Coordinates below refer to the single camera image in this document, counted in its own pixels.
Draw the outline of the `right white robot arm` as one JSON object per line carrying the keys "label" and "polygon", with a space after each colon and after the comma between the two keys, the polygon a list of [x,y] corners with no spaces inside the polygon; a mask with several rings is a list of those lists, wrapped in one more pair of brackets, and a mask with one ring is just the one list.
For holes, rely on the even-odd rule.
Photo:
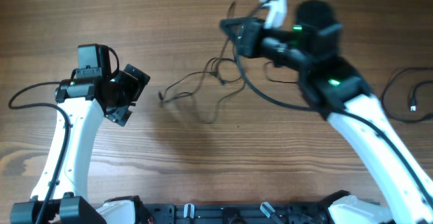
{"label": "right white robot arm", "polygon": [[298,73],[306,110],[317,112],[357,153],[387,207],[339,191],[323,199],[327,223],[431,223],[432,180],[389,123],[379,99],[340,54],[342,25],[324,1],[296,9],[293,29],[268,28],[254,17],[224,19],[234,58],[267,58]]}

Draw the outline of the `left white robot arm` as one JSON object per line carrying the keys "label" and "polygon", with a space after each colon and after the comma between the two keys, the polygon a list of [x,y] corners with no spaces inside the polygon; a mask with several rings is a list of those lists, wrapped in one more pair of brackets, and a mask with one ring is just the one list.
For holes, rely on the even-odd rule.
{"label": "left white robot arm", "polygon": [[106,45],[80,45],[78,68],[56,83],[55,133],[41,177],[27,202],[15,203],[11,223],[153,223],[139,196],[88,201],[93,145],[104,118],[125,126],[150,77],[128,64],[112,68],[116,52]]}

